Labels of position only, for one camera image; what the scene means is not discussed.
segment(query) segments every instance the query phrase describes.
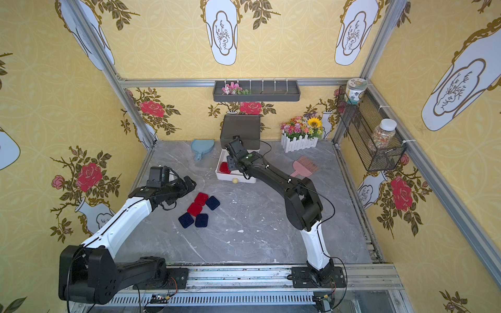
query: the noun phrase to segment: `wall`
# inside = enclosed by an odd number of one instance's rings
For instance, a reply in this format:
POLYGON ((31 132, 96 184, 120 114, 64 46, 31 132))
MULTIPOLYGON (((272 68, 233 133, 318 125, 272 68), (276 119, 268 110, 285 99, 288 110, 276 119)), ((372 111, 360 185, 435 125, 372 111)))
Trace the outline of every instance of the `wall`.
POLYGON ((96 12, 89 18, 102 22, 118 72, 128 79, 358 76, 389 3, 260 0, 253 10, 250 0, 124 0, 109 10, 104 0, 85 2, 96 12), (210 45, 206 27, 219 10, 227 14, 225 23, 233 24, 227 39, 235 42, 227 56, 218 43, 210 45), (362 10, 366 13, 357 16, 362 10), (340 16, 346 29, 355 21, 343 44, 338 44, 344 29, 340 16), (255 28, 258 20, 266 23, 255 28))
MULTIPOLYGON (((491 2, 483 13, 477 11, 481 8, 482 3, 463 1, 412 1, 412 24, 393 32, 372 81, 501 248, 501 194, 497 189, 501 184, 501 88, 494 88, 501 75, 501 3, 491 2), (472 35, 473 40, 493 32, 485 38, 487 43, 478 41, 479 46, 468 40, 472 35), (478 79, 471 76, 456 91, 451 79, 443 89, 438 85, 453 61, 451 72, 455 73, 475 59, 486 61, 478 79), (430 95, 435 89, 439 91, 430 95), (437 94, 438 100, 444 98, 449 103, 450 109, 445 111, 450 113, 433 112, 432 100, 437 101, 437 94)), ((465 70, 473 71, 471 75, 480 71, 472 65, 457 72, 461 81, 465 70)))
POLYGON ((0 303, 59 312, 61 251, 122 205, 146 151, 54 1, 0 7, 0 303))
POLYGON ((414 311, 443 312, 451 305, 454 312, 499 311, 501 291, 407 154, 394 171, 367 173, 351 140, 342 140, 341 151, 414 311), (467 301, 454 302, 456 291, 467 301))
POLYGON ((160 140, 219 139, 221 123, 228 110, 261 114, 261 138, 279 139, 281 122, 312 110, 319 117, 326 115, 330 118, 327 122, 324 119, 323 123, 332 130, 327 136, 331 138, 339 118, 336 118, 335 110, 333 114, 322 114, 326 108, 322 103, 329 107, 329 100, 337 99, 337 90, 338 87, 334 86, 301 87, 301 99, 297 102, 254 103, 255 109, 251 111, 246 111, 240 103, 214 102, 212 88, 136 88, 130 89, 129 94, 144 121, 160 140))
MULTIPOLYGON (((500 13, 500 2, 411 0, 372 77, 498 246, 500 13)), ((341 146, 414 310, 499 311, 499 288, 412 160, 405 155, 394 171, 366 173, 353 144, 341 146)))

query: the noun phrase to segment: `wall shelf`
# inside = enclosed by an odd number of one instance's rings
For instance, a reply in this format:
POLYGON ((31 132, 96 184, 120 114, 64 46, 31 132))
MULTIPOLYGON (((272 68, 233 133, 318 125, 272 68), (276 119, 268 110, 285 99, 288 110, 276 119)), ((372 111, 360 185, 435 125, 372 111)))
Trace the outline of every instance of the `wall shelf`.
POLYGON ((250 91, 249 95, 226 95, 222 89, 226 84, 237 81, 216 81, 212 91, 216 102, 260 102, 260 101, 299 101, 301 91, 298 81, 286 80, 239 80, 238 85, 250 91))
POLYGON ((388 117, 379 110, 376 101, 368 92, 357 105, 346 103, 345 88, 346 86, 340 87, 337 108, 365 169, 368 172, 393 170, 407 148, 398 134, 398 126, 388 147, 377 148, 371 137, 372 131, 382 119, 388 117))

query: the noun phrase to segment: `black lid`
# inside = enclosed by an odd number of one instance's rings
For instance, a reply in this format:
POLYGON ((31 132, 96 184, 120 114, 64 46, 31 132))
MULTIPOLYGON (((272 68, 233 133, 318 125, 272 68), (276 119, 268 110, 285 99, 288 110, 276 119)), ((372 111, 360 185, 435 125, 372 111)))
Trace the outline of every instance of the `black lid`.
POLYGON ((221 129, 221 147, 233 140, 234 136, 242 139, 246 149, 260 148, 261 116, 250 114, 226 114, 221 129))

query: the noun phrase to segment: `candy jar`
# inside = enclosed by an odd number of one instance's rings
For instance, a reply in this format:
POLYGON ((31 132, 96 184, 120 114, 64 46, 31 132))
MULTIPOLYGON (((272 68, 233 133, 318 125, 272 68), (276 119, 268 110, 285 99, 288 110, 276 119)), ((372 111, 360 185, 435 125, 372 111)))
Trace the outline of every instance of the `candy jar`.
POLYGON ((377 149, 384 149, 388 147, 391 138, 395 135, 396 127, 397 122, 394 120, 383 119, 381 120, 381 123, 374 128, 374 131, 372 132, 372 141, 374 141, 374 145, 377 149))

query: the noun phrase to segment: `gray marble floor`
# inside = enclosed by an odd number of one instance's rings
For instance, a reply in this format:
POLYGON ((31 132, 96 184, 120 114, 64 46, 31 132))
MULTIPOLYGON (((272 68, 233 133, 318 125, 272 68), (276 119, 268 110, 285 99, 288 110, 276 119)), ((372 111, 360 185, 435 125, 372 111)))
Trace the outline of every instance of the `gray marble floor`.
MULTIPOLYGON (((336 215, 323 224, 327 251, 345 263, 371 263, 346 185, 341 176, 332 144, 319 142, 316 148, 285 153, 280 142, 266 159, 286 173, 293 162, 305 155, 320 169, 310 176, 317 191, 336 206, 336 215)), ((261 151, 269 147, 261 143, 261 151)), ((255 184, 221 181, 215 168, 221 153, 219 142, 213 150, 195 162, 189 142, 158 142, 149 166, 167 165, 181 177, 189 175, 195 191, 177 202, 172 211, 160 207, 147 216, 126 239, 116 261, 135 261, 141 256, 162 256, 167 262, 186 263, 305 263, 306 248, 300 232, 287 220, 284 200, 261 181, 255 184), (186 212, 198 192, 215 196, 221 206, 202 213, 209 215, 207 228, 194 225, 184 229, 177 218, 186 212)), ((145 174, 141 185, 147 180, 145 174)), ((323 218, 332 215, 331 205, 322 199, 323 218)))

